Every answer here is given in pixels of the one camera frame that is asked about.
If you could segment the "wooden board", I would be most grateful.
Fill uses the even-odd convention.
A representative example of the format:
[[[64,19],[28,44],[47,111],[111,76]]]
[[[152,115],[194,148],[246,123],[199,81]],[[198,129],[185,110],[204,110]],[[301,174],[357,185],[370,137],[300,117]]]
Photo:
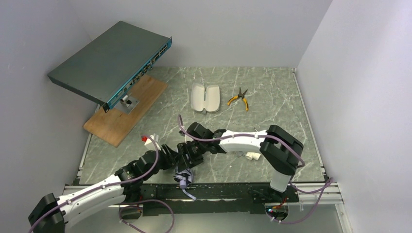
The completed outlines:
[[[167,87],[167,83],[144,75],[127,92],[123,102],[107,112],[99,109],[83,128],[118,147]]]

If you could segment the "metal switch stand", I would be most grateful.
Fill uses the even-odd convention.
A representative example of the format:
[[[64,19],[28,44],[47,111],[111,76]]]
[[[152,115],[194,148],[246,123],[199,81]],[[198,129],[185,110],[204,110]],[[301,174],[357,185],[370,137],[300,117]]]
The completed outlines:
[[[138,99],[126,94],[120,99],[119,103],[116,105],[116,108],[121,110],[122,112],[125,112],[126,114],[130,114],[138,105],[138,103]]]

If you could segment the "yellow handled pliers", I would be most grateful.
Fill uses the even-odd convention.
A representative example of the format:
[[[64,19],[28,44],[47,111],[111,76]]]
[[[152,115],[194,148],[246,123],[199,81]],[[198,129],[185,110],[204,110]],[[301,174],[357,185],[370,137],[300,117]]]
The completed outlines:
[[[249,104],[248,104],[247,99],[245,98],[245,95],[246,95],[247,91],[248,91],[248,90],[246,89],[244,92],[242,92],[241,87],[239,87],[239,92],[238,92],[238,94],[237,94],[236,96],[232,97],[232,98],[227,102],[227,105],[230,106],[231,103],[234,102],[235,100],[242,100],[243,103],[245,104],[245,110],[246,110],[246,111],[249,111]]]

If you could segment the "purple umbrella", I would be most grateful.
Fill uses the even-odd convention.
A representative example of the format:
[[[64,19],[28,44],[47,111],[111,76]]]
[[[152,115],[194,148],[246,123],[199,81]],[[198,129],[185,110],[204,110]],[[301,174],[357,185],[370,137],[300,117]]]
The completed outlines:
[[[174,180],[179,183],[179,188],[190,199],[197,200],[197,198],[194,195],[190,194],[187,191],[188,187],[193,182],[193,177],[194,177],[193,172],[189,168],[182,170],[182,171],[179,171],[178,167],[175,168]]]

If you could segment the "cream umbrella case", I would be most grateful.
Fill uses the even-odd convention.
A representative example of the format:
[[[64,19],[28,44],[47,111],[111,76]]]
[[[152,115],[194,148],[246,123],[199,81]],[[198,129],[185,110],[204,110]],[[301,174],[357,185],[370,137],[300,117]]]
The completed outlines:
[[[209,85],[204,87],[202,84],[194,83],[191,90],[191,108],[196,112],[217,112],[220,108],[220,87]]]

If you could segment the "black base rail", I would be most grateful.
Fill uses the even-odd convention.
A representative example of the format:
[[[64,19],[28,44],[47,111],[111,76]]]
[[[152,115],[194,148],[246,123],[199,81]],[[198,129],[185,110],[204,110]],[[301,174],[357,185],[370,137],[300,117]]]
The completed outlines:
[[[318,204],[342,204],[343,199],[336,183],[323,192],[314,189],[323,183],[297,183],[297,189],[288,186],[283,193],[273,191],[268,182],[263,183],[195,183],[187,189],[193,200],[179,188],[178,184],[146,183],[129,200],[112,200],[104,207],[126,206],[137,201],[152,200],[142,204],[143,216],[169,213],[159,200],[168,204],[176,214],[236,213],[264,214],[266,209],[280,211],[297,205],[301,211]]]

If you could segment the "dark network switch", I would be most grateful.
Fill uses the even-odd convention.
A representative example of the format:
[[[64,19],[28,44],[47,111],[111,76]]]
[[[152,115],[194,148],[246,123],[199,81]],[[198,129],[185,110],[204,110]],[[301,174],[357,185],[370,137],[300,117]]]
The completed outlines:
[[[171,37],[119,21],[47,76],[107,112],[171,46]]]

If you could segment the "white pipe elbow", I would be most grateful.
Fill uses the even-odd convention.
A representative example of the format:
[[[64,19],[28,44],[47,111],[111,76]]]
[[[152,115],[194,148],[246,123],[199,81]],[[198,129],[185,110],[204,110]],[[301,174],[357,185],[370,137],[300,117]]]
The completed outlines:
[[[248,160],[258,161],[260,157],[261,157],[261,154],[256,153],[256,152],[247,152],[246,155],[245,155],[245,158],[247,158]]]

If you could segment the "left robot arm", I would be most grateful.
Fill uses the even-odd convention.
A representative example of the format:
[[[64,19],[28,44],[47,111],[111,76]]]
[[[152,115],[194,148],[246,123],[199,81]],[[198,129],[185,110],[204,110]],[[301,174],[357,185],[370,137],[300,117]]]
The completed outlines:
[[[63,233],[68,225],[119,203],[131,203],[141,193],[143,182],[160,170],[180,168],[188,154],[179,145],[172,150],[167,145],[148,150],[137,160],[119,168],[102,181],[77,192],[55,196],[44,195],[28,216],[31,233]]]

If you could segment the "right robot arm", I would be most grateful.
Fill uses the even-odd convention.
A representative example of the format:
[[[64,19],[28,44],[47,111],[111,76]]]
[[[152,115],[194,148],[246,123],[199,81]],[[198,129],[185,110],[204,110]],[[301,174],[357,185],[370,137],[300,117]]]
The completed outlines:
[[[181,120],[178,127],[185,136],[192,139],[187,155],[202,155],[229,152],[253,152],[261,154],[275,169],[270,188],[283,193],[298,168],[304,167],[301,158],[304,145],[280,126],[271,125],[259,132],[234,132],[219,129],[214,132],[194,122],[186,130]]]

